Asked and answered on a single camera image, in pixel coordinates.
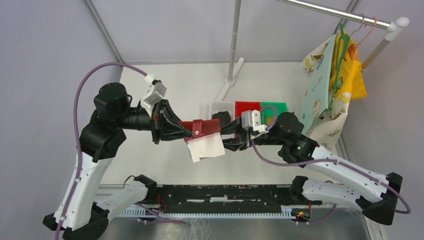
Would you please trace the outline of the red leather card holder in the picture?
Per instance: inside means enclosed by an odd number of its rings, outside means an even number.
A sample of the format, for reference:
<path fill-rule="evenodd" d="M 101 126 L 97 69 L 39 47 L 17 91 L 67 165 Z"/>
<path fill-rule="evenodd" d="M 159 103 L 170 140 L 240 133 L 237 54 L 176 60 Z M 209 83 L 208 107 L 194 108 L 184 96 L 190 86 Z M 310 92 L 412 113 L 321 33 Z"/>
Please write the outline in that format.
<path fill-rule="evenodd" d="M 202 159 L 225 155 L 219 119 L 196 119 L 181 121 L 180 124 L 192 133 L 191 137 L 184 137 L 183 139 L 189 149 L 193 163 Z"/>

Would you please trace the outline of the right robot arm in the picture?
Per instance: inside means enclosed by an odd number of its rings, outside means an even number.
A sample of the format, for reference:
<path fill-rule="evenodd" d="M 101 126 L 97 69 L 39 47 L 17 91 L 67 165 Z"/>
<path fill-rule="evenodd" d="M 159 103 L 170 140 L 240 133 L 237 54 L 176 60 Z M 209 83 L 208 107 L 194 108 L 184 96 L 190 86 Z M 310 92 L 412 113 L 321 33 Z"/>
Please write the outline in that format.
<path fill-rule="evenodd" d="M 403 177 L 395 172 L 381 174 L 362 168 L 302 134 L 304 126 L 292 112 L 283 112 L 270 125 L 262 124 L 261 112 L 248 110 L 221 125 L 221 133 L 233 138 L 223 141 L 233 152 L 258 146 L 280 146 L 281 167 L 300 167 L 321 173 L 335 183 L 296 176 L 289 188 L 295 204 L 318 201 L 351 207 L 368 219 L 386 226 L 393 223 L 402 202 Z"/>

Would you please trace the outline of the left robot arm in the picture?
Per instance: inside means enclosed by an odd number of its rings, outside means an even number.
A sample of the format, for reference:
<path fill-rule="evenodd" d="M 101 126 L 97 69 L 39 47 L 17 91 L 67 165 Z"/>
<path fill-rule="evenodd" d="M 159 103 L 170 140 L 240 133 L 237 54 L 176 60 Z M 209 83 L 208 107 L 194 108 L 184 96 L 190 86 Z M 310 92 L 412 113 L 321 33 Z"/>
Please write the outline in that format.
<path fill-rule="evenodd" d="M 109 223 L 127 208 L 157 198 L 157 183 L 138 175 L 118 192 L 96 200 L 101 180 L 126 140 L 125 130 L 148 131 L 155 144 L 190 138 L 166 99 L 150 106 L 132 107 L 132 97 L 121 83 L 102 86 L 94 97 L 95 110 L 89 123 L 76 133 L 77 156 L 73 178 L 56 212 L 43 224 L 65 240 L 97 240 Z"/>

